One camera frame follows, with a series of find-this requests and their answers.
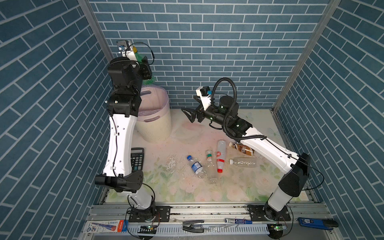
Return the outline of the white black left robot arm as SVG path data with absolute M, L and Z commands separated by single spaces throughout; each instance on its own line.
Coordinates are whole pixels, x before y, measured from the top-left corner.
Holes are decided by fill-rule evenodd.
M 95 184 L 126 194 L 133 200 L 134 208 L 146 210 L 155 197 L 141 188 L 143 171 L 135 171 L 131 163 L 133 133 L 142 102 L 141 65 L 127 57 L 117 57 L 110 61 L 108 74 L 113 83 L 113 92 L 107 100 L 110 143 L 106 164 L 102 173 L 95 176 Z

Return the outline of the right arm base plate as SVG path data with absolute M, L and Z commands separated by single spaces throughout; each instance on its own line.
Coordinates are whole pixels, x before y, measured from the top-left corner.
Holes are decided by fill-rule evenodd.
M 246 209 L 250 213 L 253 222 L 261 221 L 290 221 L 291 215 L 287 206 L 281 211 L 276 211 L 268 204 L 265 205 L 247 205 Z

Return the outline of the green soda bottle yellow cap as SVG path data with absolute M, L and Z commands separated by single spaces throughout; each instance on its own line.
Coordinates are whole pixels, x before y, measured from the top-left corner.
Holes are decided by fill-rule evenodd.
M 150 68 L 148 58 L 146 56 L 140 55 L 135 46 L 133 46 L 133 52 L 137 61 L 140 63 L 141 75 L 143 77 L 143 85 L 152 85 L 155 82 L 155 79 Z

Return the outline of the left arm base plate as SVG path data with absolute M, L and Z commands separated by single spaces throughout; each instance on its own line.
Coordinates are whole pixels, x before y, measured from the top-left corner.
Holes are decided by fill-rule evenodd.
M 170 206 L 155 206 L 152 205 L 148 209 L 128 210 L 130 223 L 143 223 L 143 222 L 169 222 L 170 219 Z

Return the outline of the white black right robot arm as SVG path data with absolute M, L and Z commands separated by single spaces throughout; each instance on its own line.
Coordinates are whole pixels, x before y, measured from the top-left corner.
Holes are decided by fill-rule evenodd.
M 237 116 L 237 111 L 223 113 L 213 107 L 204 110 L 202 105 L 196 109 L 183 108 L 190 122 L 208 119 L 221 125 L 221 129 L 232 140 L 246 145 L 273 163 L 284 176 L 263 207 L 269 220 L 277 220 L 286 204 L 298 197 L 308 180 L 311 157 L 305 153 L 289 151 L 262 135 L 251 123 Z

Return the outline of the clear bottle blue cap label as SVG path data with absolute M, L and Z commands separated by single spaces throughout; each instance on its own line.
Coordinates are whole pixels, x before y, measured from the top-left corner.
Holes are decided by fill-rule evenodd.
M 203 165 L 199 162 L 199 160 L 195 157 L 192 157 L 191 155 L 187 156 L 187 160 L 190 164 L 190 167 L 192 171 L 194 172 L 195 176 L 203 179 L 207 177 L 207 173 L 203 167 Z

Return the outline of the white bottle red cap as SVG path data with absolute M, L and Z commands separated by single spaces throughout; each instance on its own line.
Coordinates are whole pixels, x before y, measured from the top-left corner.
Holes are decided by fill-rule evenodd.
M 222 173 L 225 165 L 225 159 L 226 159 L 226 148 L 227 143 L 224 140 L 218 141 L 217 146 L 217 172 Z

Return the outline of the clear bottle green white cap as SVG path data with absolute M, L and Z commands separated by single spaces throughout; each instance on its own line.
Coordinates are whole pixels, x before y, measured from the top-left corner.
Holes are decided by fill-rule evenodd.
M 207 177 L 208 181 L 210 184 L 216 184 L 218 181 L 218 176 L 217 176 L 217 167 L 215 160 L 213 158 L 213 152 L 212 150 L 207 150 L 206 151 L 206 168 L 207 172 Z

